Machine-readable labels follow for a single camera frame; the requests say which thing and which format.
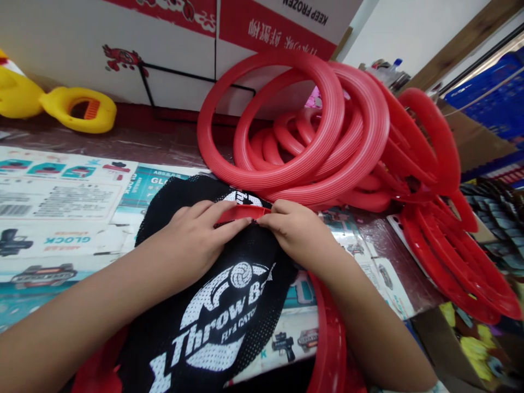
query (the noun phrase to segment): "white wall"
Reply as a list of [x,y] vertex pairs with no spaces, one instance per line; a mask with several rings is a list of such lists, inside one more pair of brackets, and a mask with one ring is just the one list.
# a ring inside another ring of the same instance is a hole
[[343,63],[403,59],[414,76],[489,0],[379,0]]

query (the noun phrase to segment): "black drawstring bag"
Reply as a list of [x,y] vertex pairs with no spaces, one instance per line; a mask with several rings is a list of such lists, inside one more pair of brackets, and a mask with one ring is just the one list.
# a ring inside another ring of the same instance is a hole
[[[136,245],[205,199],[270,207],[207,176],[172,177],[151,201]],[[273,234],[250,224],[202,279],[130,324],[118,370],[123,392],[222,390],[270,340],[295,276]]]

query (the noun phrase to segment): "yellow inflatable toy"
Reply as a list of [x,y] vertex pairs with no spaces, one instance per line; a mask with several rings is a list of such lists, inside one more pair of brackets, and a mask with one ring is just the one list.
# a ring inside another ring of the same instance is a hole
[[[72,115],[84,104],[85,112]],[[55,88],[48,94],[32,80],[0,65],[0,115],[26,118],[46,111],[64,126],[75,131],[101,134],[113,128],[116,105],[106,95],[85,88]]]

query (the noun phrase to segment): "table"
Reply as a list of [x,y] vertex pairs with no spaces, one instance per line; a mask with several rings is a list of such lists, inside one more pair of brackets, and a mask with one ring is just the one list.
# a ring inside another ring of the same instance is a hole
[[[198,150],[195,124],[155,120],[151,109],[140,105],[119,104],[118,110],[114,129],[101,135],[74,132],[46,114],[28,120],[0,118],[0,130],[10,133],[10,136],[0,140],[0,144],[142,163],[206,168]],[[255,127],[264,125],[261,122]],[[232,127],[213,128],[217,148],[230,162],[233,162],[233,132]],[[399,211],[400,206],[395,205],[388,213]],[[374,245],[379,257],[390,260],[416,313],[445,301],[397,237],[385,218],[386,214],[354,208],[350,212],[364,240]]]

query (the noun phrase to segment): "blue plastic basket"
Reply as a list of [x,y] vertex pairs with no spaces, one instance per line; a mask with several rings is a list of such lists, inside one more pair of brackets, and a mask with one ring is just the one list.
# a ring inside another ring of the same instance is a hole
[[[445,100],[459,109],[523,67],[522,54],[507,53],[497,64],[450,91]],[[503,139],[524,135],[524,73],[464,110],[473,120]]]

